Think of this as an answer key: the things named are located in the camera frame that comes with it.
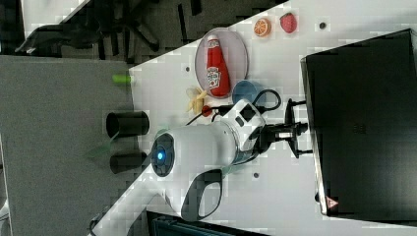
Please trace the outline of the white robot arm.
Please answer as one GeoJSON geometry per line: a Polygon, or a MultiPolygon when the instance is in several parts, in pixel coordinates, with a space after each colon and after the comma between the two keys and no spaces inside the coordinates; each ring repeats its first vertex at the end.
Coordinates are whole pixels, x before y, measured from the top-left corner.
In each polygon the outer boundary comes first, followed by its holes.
{"type": "Polygon", "coordinates": [[[89,226],[88,236],[127,236],[133,223],[160,195],[184,220],[199,221],[216,211],[227,169],[247,163],[275,142],[287,141],[296,156],[297,138],[308,130],[297,122],[289,101],[283,124],[267,124],[266,109],[241,99],[209,124],[168,130],[153,142],[150,164],[111,208],[89,226]]]}

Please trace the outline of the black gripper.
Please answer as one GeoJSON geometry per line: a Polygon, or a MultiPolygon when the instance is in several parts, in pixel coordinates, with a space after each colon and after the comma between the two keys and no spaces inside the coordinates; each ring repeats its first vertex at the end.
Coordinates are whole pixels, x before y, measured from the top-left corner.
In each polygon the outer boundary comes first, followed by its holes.
{"type": "Polygon", "coordinates": [[[289,143],[297,143],[298,135],[305,133],[308,129],[309,125],[302,122],[265,125],[256,139],[252,154],[261,154],[266,152],[270,145],[277,142],[278,139],[285,140],[289,143]]]}

